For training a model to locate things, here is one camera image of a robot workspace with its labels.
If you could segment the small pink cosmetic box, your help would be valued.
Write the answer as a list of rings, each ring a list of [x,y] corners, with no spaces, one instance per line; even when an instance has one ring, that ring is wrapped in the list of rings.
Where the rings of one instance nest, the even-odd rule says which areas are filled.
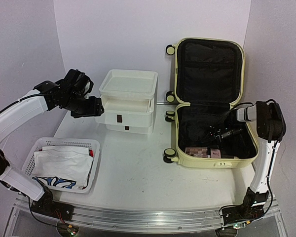
[[[220,149],[210,149],[210,158],[221,158],[221,151]]]

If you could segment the brown eyeshadow palette box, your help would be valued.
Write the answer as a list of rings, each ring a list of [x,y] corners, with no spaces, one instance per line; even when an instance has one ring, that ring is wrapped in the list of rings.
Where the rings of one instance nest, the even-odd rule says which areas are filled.
[[[186,147],[185,153],[192,157],[207,158],[208,148],[207,147]]]

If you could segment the white three-drawer storage cabinet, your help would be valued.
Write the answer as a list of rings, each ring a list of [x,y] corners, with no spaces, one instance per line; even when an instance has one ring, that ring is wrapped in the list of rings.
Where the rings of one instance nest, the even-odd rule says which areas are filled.
[[[104,113],[97,123],[113,131],[151,134],[156,117],[158,73],[139,70],[110,70],[99,92]]]

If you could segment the white blue-print t-shirt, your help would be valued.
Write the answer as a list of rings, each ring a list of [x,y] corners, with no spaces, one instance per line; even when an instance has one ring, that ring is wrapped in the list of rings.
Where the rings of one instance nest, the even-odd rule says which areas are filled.
[[[31,178],[46,186],[83,190],[88,185],[94,161],[89,150],[78,146],[44,146],[34,152]]]

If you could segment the pale yellow hard-shell suitcase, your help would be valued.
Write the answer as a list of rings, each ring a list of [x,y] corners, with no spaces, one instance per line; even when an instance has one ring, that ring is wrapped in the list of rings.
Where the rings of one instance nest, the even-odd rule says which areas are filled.
[[[174,123],[175,145],[164,150],[166,163],[189,168],[242,168],[257,158],[259,146],[247,122],[228,117],[217,126],[242,128],[239,135],[222,141],[221,158],[197,158],[185,153],[186,147],[204,147],[209,126],[224,113],[240,104],[244,90],[245,52],[236,42],[222,39],[185,38],[166,46],[174,56],[174,90],[166,100],[176,102],[174,110],[165,113],[165,120]]]

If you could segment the white perforated plastic basket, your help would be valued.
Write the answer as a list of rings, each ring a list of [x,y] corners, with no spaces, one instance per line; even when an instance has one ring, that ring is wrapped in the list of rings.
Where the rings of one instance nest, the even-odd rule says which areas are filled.
[[[86,194],[96,176],[100,143],[92,139],[39,138],[22,171],[51,190]]]

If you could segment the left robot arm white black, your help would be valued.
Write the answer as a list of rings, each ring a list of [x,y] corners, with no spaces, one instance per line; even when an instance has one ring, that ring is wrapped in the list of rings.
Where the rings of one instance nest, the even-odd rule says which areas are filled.
[[[11,134],[33,119],[55,108],[69,111],[75,119],[99,117],[104,107],[99,97],[92,96],[94,83],[84,72],[70,69],[64,78],[45,80],[24,96],[0,110],[0,146]],[[46,216],[56,212],[56,204],[48,197],[46,185],[30,178],[17,168],[0,148],[0,182],[15,188],[31,200]]]

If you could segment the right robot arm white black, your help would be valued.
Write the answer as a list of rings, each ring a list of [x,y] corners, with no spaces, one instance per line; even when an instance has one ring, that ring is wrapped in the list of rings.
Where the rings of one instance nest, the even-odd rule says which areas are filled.
[[[226,128],[221,132],[218,125],[228,117],[237,122],[256,122],[256,131],[259,139],[260,163],[253,180],[245,194],[243,204],[239,206],[238,214],[249,219],[263,207],[269,196],[272,196],[270,178],[273,171],[277,151],[286,133],[286,123],[279,104],[274,99],[267,101],[244,102],[234,106],[208,129],[204,147],[214,143],[218,149],[222,148],[222,141],[226,138],[238,135],[239,128]]]

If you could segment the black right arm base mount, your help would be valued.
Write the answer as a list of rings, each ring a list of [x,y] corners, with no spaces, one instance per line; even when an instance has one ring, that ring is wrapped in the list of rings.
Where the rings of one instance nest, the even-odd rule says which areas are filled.
[[[250,188],[244,196],[240,205],[224,206],[221,208],[222,221],[224,227],[233,226],[235,224],[257,220],[266,213],[264,205],[269,196],[269,191],[265,193],[254,193]]]

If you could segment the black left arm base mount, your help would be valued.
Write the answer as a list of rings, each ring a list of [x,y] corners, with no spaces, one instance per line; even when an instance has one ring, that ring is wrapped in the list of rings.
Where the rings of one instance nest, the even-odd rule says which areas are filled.
[[[53,193],[47,189],[38,201],[32,201],[31,211],[44,216],[70,221],[73,216],[74,206],[54,200]]]

